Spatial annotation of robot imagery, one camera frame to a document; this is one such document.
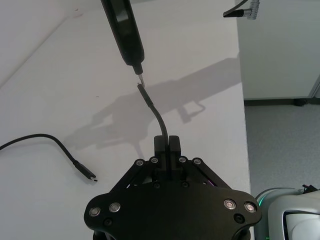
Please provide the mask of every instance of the gray floor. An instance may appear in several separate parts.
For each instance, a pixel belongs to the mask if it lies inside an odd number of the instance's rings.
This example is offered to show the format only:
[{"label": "gray floor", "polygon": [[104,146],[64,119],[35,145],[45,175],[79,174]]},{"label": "gray floor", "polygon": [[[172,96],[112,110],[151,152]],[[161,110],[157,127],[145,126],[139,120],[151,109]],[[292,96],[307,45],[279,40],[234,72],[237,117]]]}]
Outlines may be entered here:
[{"label": "gray floor", "polygon": [[320,105],[245,107],[251,193],[320,188]]}]

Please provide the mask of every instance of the white wall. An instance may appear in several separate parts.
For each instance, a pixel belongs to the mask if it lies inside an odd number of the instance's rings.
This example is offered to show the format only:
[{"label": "white wall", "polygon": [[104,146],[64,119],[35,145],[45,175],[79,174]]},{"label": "white wall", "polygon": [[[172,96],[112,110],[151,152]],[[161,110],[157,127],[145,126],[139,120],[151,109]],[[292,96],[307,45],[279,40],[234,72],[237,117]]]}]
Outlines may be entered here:
[{"label": "white wall", "polygon": [[320,1],[261,0],[238,20],[246,99],[307,97],[320,74]]},{"label": "white wall", "polygon": [[101,7],[100,0],[0,1],[0,87],[66,17]]}]

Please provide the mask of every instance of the connector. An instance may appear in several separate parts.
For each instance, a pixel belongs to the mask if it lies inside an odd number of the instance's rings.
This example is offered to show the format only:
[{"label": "connector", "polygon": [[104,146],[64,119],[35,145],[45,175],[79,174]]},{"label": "connector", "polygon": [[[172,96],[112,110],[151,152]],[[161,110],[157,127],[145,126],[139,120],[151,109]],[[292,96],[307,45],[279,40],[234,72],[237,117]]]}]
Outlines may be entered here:
[{"label": "connector", "polygon": [[80,162],[75,160],[73,162],[73,165],[75,166],[76,169],[80,171],[87,179],[90,179],[92,181],[98,182],[96,180],[96,175],[94,175],[88,168],[86,168],[84,165],[82,165]]}]

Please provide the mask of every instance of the green light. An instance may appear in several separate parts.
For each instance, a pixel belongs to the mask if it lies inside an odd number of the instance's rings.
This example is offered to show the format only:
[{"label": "green light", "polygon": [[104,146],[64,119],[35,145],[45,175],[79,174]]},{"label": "green light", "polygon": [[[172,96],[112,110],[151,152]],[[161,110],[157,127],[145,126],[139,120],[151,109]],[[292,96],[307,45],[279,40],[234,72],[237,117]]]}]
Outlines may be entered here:
[{"label": "green light", "polygon": [[261,200],[260,200],[260,202],[259,202],[259,206],[261,206],[262,201],[265,199],[266,196],[267,196],[267,195],[265,195],[263,198],[261,198]]}]

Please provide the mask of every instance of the white table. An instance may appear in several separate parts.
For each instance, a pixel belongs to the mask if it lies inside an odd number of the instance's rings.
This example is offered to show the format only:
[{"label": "white table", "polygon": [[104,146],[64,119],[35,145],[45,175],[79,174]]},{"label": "white table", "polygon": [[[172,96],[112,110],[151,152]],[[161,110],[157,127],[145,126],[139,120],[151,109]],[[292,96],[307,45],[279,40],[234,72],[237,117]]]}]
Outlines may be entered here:
[{"label": "white table", "polygon": [[[233,0],[133,5],[146,89],[182,154],[202,158],[232,188],[250,191]],[[160,128],[138,94],[103,10],[67,19],[0,89],[0,144],[32,133],[64,140],[92,184],[54,142],[33,139],[0,153],[0,236],[92,239],[85,207],[134,160],[154,154]]]}]

